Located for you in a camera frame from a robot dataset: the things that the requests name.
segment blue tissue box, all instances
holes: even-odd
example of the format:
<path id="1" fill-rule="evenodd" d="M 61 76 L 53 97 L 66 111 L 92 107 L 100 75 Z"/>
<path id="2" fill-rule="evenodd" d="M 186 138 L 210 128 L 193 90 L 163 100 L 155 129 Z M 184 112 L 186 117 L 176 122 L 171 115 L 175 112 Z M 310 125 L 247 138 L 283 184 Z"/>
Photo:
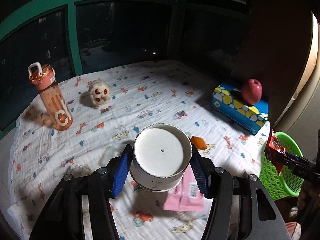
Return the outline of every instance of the blue tissue box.
<path id="1" fill-rule="evenodd" d="M 236 83 L 223 82 L 215 88 L 211 106 L 255 135 L 268 120 L 268 103 L 261 99 L 254 106 L 246 105 L 239 88 Z"/>

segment white blanket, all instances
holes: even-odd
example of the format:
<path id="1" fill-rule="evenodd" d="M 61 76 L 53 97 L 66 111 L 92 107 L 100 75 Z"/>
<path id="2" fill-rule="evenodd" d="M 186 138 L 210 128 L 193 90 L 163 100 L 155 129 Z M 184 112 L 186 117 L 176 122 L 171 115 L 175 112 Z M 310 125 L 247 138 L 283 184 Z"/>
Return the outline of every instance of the white blanket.
<path id="1" fill-rule="evenodd" d="M 112 88 L 110 101 L 93 108 L 86 95 L 88 82 L 100 78 Z M 39 96 L 17 120 L 12 146 L 10 210 L 22 238 L 28 239 L 46 200 L 64 174 L 89 175 L 102 166 L 105 148 L 112 143 L 133 143 L 143 128 L 169 123 L 188 136 L 203 138 L 200 151 L 233 175 L 259 175 L 262 145 L 269 134 L 267 122 L 260 132 L 249 132 L 210 107 L 218 82 L 179 61 L 141 62 L 85 74 L 59 84 L 74 117 L 63 132 L 52 129 Z M 110 200 L 119 232 L 126 240 L 200 239 L 207 212 L 197 215 L 163 210 L 166 193 L 136 190 L 128 175 L 124 189 Z M 87 204 L 84 203 L 86 239 L 90 238 Z M 141 218 L 143 226 L 134 225 Z M 180 233 L 179 228 L 188 228 Z"/>

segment orange water bottle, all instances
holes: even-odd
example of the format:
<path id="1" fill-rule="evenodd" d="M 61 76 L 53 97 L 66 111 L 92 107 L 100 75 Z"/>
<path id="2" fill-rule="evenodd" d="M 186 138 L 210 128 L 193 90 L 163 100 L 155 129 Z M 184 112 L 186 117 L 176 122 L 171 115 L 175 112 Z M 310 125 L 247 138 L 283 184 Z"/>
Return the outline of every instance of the orange water bottle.
<path id="1" fill-rule="evenodd" d="M 36 66 L 37 70 L 32 72 L 31 68 Z M 29 80 L 36 85 L 45 108 L 51 117 L 54 128 L 63 131 L 72 124 L 73 117 L 62 96 L 61 90 L 56 82 L 56 73 L 49 64 L 41 66 L 39 62 L 28 67 Z"/>

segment green plastic basket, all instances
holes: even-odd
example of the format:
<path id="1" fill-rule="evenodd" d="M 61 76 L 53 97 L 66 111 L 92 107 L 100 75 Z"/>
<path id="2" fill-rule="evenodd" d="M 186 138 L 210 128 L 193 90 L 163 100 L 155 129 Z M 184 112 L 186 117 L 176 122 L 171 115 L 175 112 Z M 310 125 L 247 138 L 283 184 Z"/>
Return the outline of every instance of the green plastic basket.
<path id="1" fill-rule="evenodd" d="M 303 157 L 298 145 L 289 135 L 284 132 L 276 132 L 276 137 L 279 144 L 283 146 L 287 152 Z M 287 196 L 297 197 L 303 179 L 293 175 L 286 166 L 283 167 L 279 176 L 275 166 L 266 159 L 264 151 L 261 154 L 261 159 L 260 180 L 272 200 L 278 200 Z"/>

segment red apple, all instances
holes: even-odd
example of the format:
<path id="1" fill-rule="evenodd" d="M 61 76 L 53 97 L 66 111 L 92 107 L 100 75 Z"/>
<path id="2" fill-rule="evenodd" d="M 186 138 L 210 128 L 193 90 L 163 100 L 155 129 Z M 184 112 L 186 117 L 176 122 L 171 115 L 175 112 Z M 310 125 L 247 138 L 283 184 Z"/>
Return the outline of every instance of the red apple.
<path id="1" fill-rule="evenodd" d="M 258 103 L 262 96 L 261 83 L 256 79 L 248 79 L 242 86 L 241 96 L 250 105 Z"/>

